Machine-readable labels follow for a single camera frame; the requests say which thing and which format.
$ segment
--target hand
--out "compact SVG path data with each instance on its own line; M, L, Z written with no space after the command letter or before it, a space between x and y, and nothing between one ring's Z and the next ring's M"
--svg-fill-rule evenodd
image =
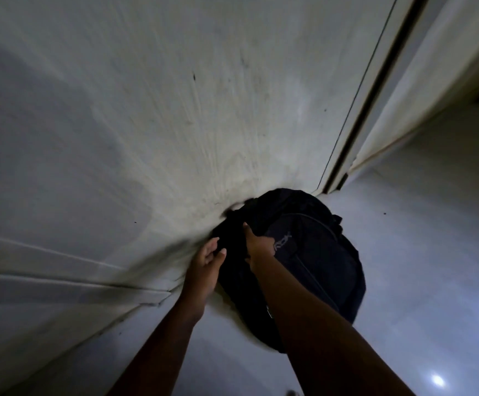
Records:
M274 255L274 238L268 238L267 236L256 236L252 233L251 227L246 222L243 223L243 232L245 233L245 240L247 241L247 252L249 257L245 259L251 271L254 265L254 256L260 254Z
M227 256L227 250L221 249L214 256L219 238L212 238L199 249L192 259L184 277L183 291L179 302L187 305L198 319L203 316L208 296L214 291L219 267Z

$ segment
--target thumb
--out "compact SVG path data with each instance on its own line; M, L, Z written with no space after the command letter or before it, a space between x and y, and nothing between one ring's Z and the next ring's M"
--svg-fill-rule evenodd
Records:
M243 223L243 233L245 234L245 239L249 239L254 236L251 227L246 222Z
M219 251L219 253L216 254L216 257L214 257L214 259L212 260L212 262L210 263L212 265L212 268L217 268L219 269L219 267L223 264L223 262L225 261L225 258L227 257L227 249L221 249Z

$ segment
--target backpack logo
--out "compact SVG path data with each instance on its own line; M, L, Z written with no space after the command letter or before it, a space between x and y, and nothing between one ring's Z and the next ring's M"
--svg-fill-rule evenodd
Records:
M289 240L289 238L292 238L292 236L290 232L287 232L287 235L285 235L282 239L274 243L274 251L282 248L283 245L287 243L287 240Z

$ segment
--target floor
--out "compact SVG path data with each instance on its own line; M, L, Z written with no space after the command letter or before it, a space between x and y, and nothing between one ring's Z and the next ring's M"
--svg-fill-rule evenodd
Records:
M361 253L359 332L417 395L479 395L479 106L437 119L321 199ZM9 394L103 395L175 298L136 310ZM300 387L286 356L252 338L215 293L174 395L289 390Z

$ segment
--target dark object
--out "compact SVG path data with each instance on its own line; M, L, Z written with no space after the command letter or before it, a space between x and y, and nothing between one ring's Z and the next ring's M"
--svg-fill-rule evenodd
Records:
M212 231L227 248L219 283L245 324L263 343L285 353L256 277L245 262L243 222L255 235L275 239L275 257L300 283L350 323L366 291L359 253L342 235L342 218L305 192L276 189L250 199Z

